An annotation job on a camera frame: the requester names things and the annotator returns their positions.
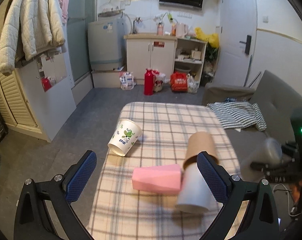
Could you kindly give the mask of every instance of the kettle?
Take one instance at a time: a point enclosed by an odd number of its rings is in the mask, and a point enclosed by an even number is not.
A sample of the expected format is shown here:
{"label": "kettle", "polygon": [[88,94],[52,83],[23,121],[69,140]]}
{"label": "kettle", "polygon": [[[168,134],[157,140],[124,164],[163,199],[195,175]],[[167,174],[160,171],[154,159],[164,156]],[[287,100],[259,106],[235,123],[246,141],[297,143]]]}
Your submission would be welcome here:
{"label": "kettle", "polygon": [[175,36],[178,38],[184,38],[185,35],[188,34],[189,31],[189,27],[187,24],[184,23],[177,23],[176,24],[176,32],[175,32]]}

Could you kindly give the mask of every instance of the yellow bag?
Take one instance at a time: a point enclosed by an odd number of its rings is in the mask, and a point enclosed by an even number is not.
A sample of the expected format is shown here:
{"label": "yellow bag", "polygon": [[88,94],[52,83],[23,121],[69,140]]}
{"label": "yellow bag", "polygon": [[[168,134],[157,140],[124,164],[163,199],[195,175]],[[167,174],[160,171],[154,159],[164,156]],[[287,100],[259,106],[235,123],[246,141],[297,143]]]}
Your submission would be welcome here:
{"label": "yellow bag", "polygon": [[201,28],[196,27],[195,34],[198,40],[207,41],[213,48],[218,48],[220,46],[219,35],[217,33],[206,35]]}

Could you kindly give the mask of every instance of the plaid tablecloth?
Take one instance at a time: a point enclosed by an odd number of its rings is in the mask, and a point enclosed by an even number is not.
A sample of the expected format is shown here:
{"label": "plaid tablecloth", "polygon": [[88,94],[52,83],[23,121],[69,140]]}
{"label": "plaid tablecloth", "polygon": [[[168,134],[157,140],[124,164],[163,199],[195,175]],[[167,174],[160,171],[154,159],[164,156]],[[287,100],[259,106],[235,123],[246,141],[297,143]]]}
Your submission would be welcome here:
{"label": "plaid tablecloth", "polygon": [[[198,131],[212,134],[220,165],[239,174],[239,163],[215,114],[204,106],[134,102],[126,105],[121,118],[131,119],[143,130],[142,137],[126,157],[109,151],[101,171],[87,227],[98,239],[192,239],[198,240],[213,222],[221,204],[214,202],[203,215],[177,211],[176,195],[160,195],[132,188],[136,167],[180,164],[188,139]],[[243,217],[243,203],[227,238],[232,237]]]}

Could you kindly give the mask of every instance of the striped cloth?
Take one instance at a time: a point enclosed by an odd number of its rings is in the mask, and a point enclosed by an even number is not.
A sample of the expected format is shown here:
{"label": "striped cloth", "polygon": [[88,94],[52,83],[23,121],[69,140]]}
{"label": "striped cloth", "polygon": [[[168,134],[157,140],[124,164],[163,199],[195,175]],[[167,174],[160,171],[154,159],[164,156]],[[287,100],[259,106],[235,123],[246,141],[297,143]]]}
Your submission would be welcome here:
{"label": "striped cloth", "polygon": [[255,125],[259,131],[266,130],[266,122],[257,103],[251,105],[249,102],[217,102],[207,106],[216,114],[224,129],[244,129]]}
{"label": "striped cloth", "polygon": [[[213,222],[221,205],[214,202],[204,215],[177,211],[176,195],[142,192],[132,188],[136,167],[169,165],[181,167],[188,139],[198,131],[212,134],[220,164],[230,174],[239,174],[233,147],[215,114],[205,106],[134,102],[120,118],[131,119],[143,130],[126,157],[109,151],[95,193],[87,229],[98,239],[199,239]],[[243,203],[227,239],[244,215]]]}

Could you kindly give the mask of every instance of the red bag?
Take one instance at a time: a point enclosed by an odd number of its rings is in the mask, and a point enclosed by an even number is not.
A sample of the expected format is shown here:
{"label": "red bag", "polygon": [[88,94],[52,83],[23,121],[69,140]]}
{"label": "red bag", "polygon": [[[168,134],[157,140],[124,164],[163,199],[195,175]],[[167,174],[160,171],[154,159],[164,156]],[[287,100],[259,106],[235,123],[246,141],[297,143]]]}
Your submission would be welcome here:
{"label": "red bag", "polygon": [[188,82],[186,73],[173,73],[171,75],[171,89],[172,91],[187,92]]}

